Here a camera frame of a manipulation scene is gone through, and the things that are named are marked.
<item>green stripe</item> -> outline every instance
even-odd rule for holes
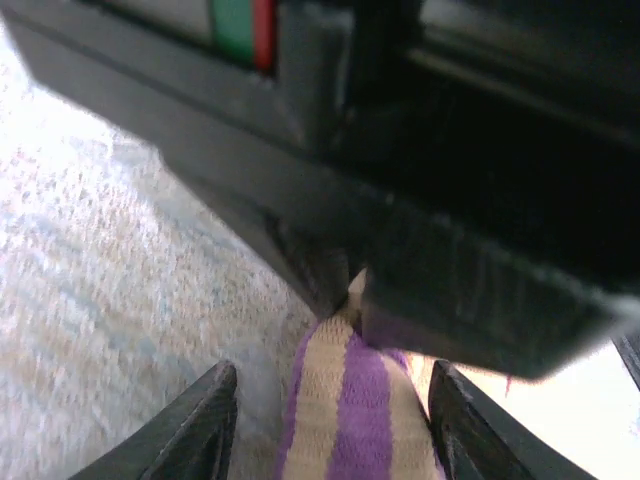
[[[253,1],[212,0],[217,48],[242,62],[254,63]]]

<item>gray carpet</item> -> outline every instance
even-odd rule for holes
[[[4,31],[0,88],[2,478],[65,478],[220,358],[230,478],[263,478],[311,313],[152,146],[35,85]]]

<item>floor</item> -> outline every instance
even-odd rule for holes
[[[309,310],[150,145],[35,85],[0,25],[0,471],[62,479],[220,358],[230,479],[264,478]],[[414,357],[426,394],[431,360]],[[608,344],[537,385],[465,373],[596,477],[637,478],[640,395]]]

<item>striped fabric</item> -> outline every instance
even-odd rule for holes
[[[440,479],[403,356],[367,347],[357,320],[352,301],[298,348],[274,478]]]

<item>purple stripe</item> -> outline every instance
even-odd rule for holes
[[[347,344],[338,434],[327,480],[389,480],[393,449],[389,375],[359,335]]]
[[[280,480],[284,473],[284,464],[287,461],[287,453],[289,449],[293,445],[293,437],[296,431],[296,409],[298,402],[298,393],[300,392],[300,383],[302,381],[302,369],[304,367],[304,356],[307,352],[307,347],[309,346],[309,340],[320,324],[313,327],[307,334],[302,338],[300,345],[298,346],[298,350],[296,351],[296,357],[293,361],[293,371],[291,372],[291,384],[289,385],[289,396],[287,397],[287,410],[284,414],[283,421],[283,433],[282,439],[280,443],[280,448],[278,450],[278,455],[276,457],[276,468],[275,468],[275,480]]]

